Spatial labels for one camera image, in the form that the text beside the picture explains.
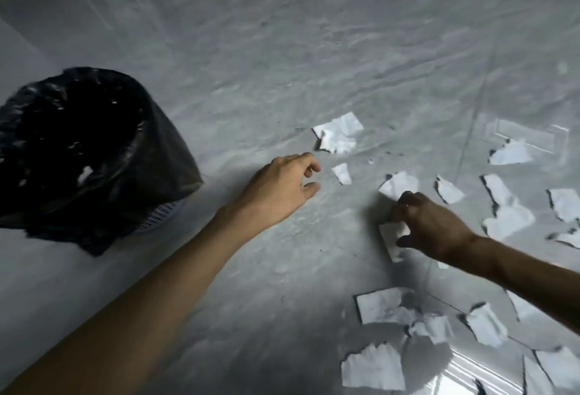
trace hand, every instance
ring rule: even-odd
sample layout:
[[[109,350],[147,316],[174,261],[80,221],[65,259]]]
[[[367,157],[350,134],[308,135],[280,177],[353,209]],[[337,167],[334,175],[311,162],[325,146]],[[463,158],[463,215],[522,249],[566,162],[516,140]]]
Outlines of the hand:
[[[302,186],[303,177],[310,178],[321,171],[312,153],[276,157],[264,166],[248,183],[242,194],[231,204],[242,210],[256,235],[285,220],[320,190],[319,183]]]
[[[399,247],[411,247],[430,258],[447,262],[452,252],[477,238],[460,218],[421,192],[404,192],[389,212],[391,222],[405,222],[411,234],[398,239]]]

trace person's left hand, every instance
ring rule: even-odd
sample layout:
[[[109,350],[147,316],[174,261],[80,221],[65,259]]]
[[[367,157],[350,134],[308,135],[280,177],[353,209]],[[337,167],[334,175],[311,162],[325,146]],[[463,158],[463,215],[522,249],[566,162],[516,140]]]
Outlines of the person's left hand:
[[[285,220],[320,190],[320,183],[302,186],[303,177],[321,171],[312,153],[276,157],[248,183],[230,207],[243,211],[256,234]]]

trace floor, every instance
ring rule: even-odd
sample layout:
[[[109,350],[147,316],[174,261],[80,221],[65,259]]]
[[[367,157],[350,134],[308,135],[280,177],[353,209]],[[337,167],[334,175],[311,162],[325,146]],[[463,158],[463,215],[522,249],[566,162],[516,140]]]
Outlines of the floor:
[[[508,242],[580,270],[579,252],[545,239],[568,230],[545,189],[580,188],[578,0],[0,0],[0,43],[0,98],[69,66],[139,79],[206,180],[169,223],[98,259],[0,231],[0,387],[188,240],[260,165],[314,149],[310,128],[348,111],[365,127],[357,149],[317,153],[323,190],[228,263],[143,393],[378,394],[343,388],[339,365],[389,341],[403,351],[407,393],[475,393],[476,377],[488,394],[520,394],[522,355],[580,353],[547,316],[518,322],[496,285],[418,252],[391,264],[376,228],[377,188],[405,169],[434,199],[436,174],[456,182],[468,197],[453,210],[481,231],[490,127],[557,125],[567,141],[494,171],[538,220]],[[343,161],[349,187],[329,170]],[[353,296],[391,286],[450,316],[450,347],[360,324]],[[456,318],[483,300],[509,328],[499,350]]]

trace perforated basket base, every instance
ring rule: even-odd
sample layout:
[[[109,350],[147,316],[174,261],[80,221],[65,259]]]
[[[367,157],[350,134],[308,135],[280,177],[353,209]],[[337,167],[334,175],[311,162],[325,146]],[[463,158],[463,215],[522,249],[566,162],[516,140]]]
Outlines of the perforated basket base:
[[[185,199],[179,201],[168,202],[157,206],[154,211],[147,217],[147,219],[139,226],[135,233],[143,233],[149,230],[156,229],[165,224],[169,219],[175,215],[178,210],[185,203]]]

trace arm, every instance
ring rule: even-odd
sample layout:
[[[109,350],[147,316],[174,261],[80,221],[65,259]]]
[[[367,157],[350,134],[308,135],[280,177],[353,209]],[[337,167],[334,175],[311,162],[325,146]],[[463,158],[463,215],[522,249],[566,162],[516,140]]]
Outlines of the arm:
[[[191,241],[24,371],[3,395],[125,395],[137,391],[229,258],[310,199],[310,153],[278,157]]]
[[[580,333],[580,299],[575,298],[580,296],[579,273],[475,235],[457,215],[422,193],[403,193],[389,219],[404,221],[411,230],[398,246],[495,282]]]

